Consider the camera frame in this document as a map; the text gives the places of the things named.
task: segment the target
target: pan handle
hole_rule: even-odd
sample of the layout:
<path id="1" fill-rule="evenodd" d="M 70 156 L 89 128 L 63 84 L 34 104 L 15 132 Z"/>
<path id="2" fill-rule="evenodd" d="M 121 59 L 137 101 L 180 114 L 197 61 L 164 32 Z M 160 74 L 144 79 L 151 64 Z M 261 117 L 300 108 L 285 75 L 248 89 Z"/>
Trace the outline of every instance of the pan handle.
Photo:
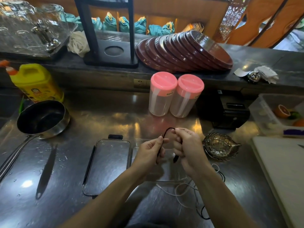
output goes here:
<path id="1" fill-rule="evenodd" d="M 12 168 L 13 164 L 15 163 L 17 157 L 19 156 L 20 152 L 25 147 L 25 145 L 36 137 L 37 136 L 28 136 L 2 164 L 2 166 L 0 167 L 0 183 Z"/>

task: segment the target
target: countertop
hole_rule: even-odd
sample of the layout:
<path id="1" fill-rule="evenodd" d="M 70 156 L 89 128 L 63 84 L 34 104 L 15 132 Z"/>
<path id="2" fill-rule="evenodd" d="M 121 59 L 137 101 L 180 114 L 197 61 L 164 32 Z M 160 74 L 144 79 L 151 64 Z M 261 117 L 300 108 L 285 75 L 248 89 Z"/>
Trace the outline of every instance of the countertop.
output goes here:
<path id="1" fill-rule="evenodd" d="M 84 207 L 92 200 L 82 192 L 92 148 L 109 134 L 123 135 L 131 142 L 135 138 L 156 138 L 168 127 L 186 127 L 201 138 L 214 131 L 210 122 L 199 120 L 195 109 L 184 119 L 170 113 L 163 117 L 151 115 L 148 93 L 83 90 L 66 92 L 65 98 L 64 104 L 71 115 L 67 129 L 57 137 L 29 142 L 0 184 L 0 227 L 55 227 Z M 14 114 L 0 130 L 0 163 L 25 139 L 16 128 L 16 119 Z M 210 162 L 220 167 L 226 185 L 260 227 L 286 227 L 249 145 L 257 134 L 254 122 L 246 122 L 229 133 L 242 144 L 238 156 L 231 161 Z M 51 150 L 56 146 L 51 176 L 49 180 L 41 179 Z M 42 189 L 37 188 L 39 181 L 44 183 Z M 162 187 L 173 193 L 172 185 Z M 190 207 L 195 206 L 192 190 L 180 200 Z M 135 189 L 112 227 L 138 222 L 170 227 L 213 227 L 210 220 L 201 219 L 195 210 L 181 207 L 175 197 L 165 194 L 155 182 L 145 182 Z"/>
<path id="2" fill-rule="evenodd" d="M 113 41 L 125 41 L 129 42 L 130 37 L 128 33 L 123 32 L 111 32 L 111 31 L 97 31 L 97 38 L 113 40 Z M 135 43 L 140 42 L 145 38 L 152 36 L 135 34 Z M 234 65 L 231 70 L 228 71 L 197 71 L 192 74 L 200 77 L 202 80 L 210 81 L 224 81 L 225 83 L 237 83 L 244 87 L 257 88 L 259 85 L 269 86 L 268 83 L 258 83 L 257 85 L 248 84 L 244 79 L 234 75 L 234 71 L 241 68 L 244 71 L 251 71 L 258 66 L 268 66 L 272 68 L 279 75 L 278 83 L 275 85 L 289 86 L 289 87 L 304 87 L 304 53 L 283 51 L 276 49 L 261 49 L 253 48 L 249 46 L 229 45 L 220 44 L 227 53 L 233 59 Z M 56 61 L 29 61 L 29 60 L 14 60 L 14 66 L 17 68 L 19 65 L 24 63 L 40 63 L 44 65 L 50 71 L 66 72 L 67 70 L 78 70 L 78 71 L 93 71 L 112 74 L 123 74 L 123 75 L 137 75 L 136 78 L 145 75 L 145 79 L 150 79 L 156 71 L 148 68 L 141 62 L 139 62 L 138 68 L 118 68 L 118 67 L 97 67 L 85 65 L 83 59 L 77 54 L 66 52 Z M 181 76 L 183 73 L 175 73 L 176 77 Z"/>

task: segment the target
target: stacked trays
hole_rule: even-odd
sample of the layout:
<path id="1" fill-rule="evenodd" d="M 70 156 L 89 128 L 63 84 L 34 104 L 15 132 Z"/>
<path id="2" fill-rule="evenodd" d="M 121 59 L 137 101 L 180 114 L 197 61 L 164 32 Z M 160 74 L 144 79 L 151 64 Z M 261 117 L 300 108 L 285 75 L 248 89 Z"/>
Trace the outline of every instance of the stacked trays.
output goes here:
<path id="1" fill-rule="evenodd" d="M 233 66 L 219 44 L 195 30 L 144 39 L 136 45 L 136 54 L 148 67 L 170 73 L 229 70 Z"/>

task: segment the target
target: label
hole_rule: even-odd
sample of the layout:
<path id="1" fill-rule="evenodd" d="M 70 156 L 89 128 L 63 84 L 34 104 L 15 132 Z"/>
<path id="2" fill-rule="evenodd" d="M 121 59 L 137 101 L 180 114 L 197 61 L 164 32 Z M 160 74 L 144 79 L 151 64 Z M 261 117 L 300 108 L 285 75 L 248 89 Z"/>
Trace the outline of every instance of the label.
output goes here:
<path id="1" fill-rule="evenodd" d="M 24 86 L 19 87 L 19 89 L 33 102 L 44 100 L 60 101 L 63 96 L 62 90 L 53 82 L 53 80 L 50 80 L 47 84 Z"/>

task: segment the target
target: cutting board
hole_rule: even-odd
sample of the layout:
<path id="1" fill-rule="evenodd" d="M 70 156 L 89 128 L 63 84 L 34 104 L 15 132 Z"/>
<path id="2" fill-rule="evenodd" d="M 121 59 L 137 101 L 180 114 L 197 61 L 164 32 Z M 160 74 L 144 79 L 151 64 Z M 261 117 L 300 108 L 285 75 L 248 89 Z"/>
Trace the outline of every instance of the cutting board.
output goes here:
<path id="1" fill-rule="evenodd" d="M 254 137 L 254 152 L 288 227 L 304 227 L 304 139 Z"/>

